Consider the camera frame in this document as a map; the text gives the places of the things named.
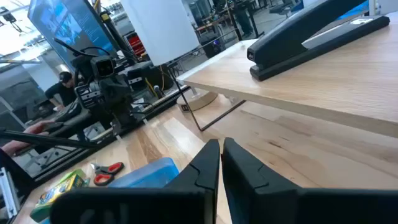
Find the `wooden shelf with black legs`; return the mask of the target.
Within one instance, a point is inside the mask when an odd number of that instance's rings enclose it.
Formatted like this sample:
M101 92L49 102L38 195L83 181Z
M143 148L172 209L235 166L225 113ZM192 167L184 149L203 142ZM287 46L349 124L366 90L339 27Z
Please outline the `wooden shelf with black legs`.
M250 41L185 72L188 86L398 138L398 11L387 27L259 82Z

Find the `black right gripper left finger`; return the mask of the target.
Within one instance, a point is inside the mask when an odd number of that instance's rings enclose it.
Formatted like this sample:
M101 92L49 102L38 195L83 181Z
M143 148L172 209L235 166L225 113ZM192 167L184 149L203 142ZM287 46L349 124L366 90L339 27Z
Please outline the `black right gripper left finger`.
M82 188L61 195L51 224L215 224L220 144L209 140L162 188Z

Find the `person's hand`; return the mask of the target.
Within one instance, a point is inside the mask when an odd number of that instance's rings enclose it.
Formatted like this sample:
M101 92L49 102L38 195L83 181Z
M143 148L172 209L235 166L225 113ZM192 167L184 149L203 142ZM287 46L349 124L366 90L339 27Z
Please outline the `person's hand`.
M35 123L32 126L29 126L27 129L23 131L23 133L27 134L39 134L39 135L47 135L49 132L44 131L45 126L51 123L54 123L54 120L42 120L38 123ZM27 142L15 141L12 140L5 144L1 149L9 156L13 156L18 151L26 148L29 145Z

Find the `white metal bracket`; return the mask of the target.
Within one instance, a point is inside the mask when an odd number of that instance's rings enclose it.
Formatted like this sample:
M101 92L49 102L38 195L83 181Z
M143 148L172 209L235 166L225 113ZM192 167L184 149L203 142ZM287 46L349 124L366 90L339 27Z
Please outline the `white metal bracket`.
M8 220L17 216L21 209L17 190L11 177L11 173L4 167L0 168L0 190L4 199L6 212L5 216Z

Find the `red storage bins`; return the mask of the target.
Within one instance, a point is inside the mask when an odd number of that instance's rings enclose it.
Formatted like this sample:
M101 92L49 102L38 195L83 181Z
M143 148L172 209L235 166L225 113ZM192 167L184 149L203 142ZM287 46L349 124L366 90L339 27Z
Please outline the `red storage bins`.
M135 31L125 34L124 39L127 42L127 46L130 47L135 56L141 57L145 54L145 47Z

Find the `large blue display screen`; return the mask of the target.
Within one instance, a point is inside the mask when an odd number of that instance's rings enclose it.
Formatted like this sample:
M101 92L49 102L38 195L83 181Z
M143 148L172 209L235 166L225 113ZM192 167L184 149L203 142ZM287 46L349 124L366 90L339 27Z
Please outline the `large blue display screen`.
M30 0L27 17L71 70L73 52L54 39L89 54L117 56L115 40L87 0Z

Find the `red and black scissors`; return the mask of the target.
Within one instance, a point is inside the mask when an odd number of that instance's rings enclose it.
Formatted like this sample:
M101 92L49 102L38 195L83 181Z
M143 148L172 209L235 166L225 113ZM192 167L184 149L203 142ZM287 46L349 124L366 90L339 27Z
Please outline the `red and black scissors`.
M101 166L95 163L91 163L90 165L95 171L93 183L98 187L104 187L110 184L114 180L115 175L124 169L124 164L122 162L117 162L110 166Z

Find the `person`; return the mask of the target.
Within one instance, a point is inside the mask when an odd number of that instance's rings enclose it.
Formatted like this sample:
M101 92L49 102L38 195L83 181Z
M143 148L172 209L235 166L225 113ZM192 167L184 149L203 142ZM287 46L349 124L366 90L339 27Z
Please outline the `person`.
M233 3L231 5L233 6L236 20L242 28L243 37L250 36L253 32L253 29L251 27L248 15L246 14L243 0L233 0Z
M45 91L45 96L56 109L61 110L76 100L76 94L74 91L75 82L70 72L60 72L59 78L60 81L58 83L52 85ZM61 103L55 98L56 94L60 95L62 100Z

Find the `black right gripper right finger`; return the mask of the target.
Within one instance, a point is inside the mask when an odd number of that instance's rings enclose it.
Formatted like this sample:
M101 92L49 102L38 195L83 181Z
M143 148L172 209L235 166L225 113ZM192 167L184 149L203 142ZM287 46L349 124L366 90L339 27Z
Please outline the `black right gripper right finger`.
M221 156L236 224L398 224L398 190L304 188L232 138Z

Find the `black stapler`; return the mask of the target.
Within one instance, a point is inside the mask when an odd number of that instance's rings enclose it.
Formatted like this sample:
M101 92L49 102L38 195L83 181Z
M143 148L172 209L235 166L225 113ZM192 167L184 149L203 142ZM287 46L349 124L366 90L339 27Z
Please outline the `black stapler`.
M316 35L365 1L318 0L288 17L248 47L251 76L266 80L388 26L387 16L364 16Z

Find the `yellow green crayon box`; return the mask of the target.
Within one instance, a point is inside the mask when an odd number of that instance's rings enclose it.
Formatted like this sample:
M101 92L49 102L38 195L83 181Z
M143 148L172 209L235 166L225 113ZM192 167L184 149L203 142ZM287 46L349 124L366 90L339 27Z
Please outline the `yellow green crayon box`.
M40 196L30 213L31 219L37 223L45 220L50 215L52 204L59 196L73 189L89 186L90 180L81 169L65 174L56 186Z

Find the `blue translucent pencil box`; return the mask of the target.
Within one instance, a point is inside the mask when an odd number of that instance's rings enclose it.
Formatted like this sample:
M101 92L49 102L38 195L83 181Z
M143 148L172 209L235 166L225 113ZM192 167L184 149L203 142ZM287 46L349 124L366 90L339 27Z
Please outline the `blue translucent pencil box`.
M162 188L178 175L174 161L163 157L112 181L108 187Z

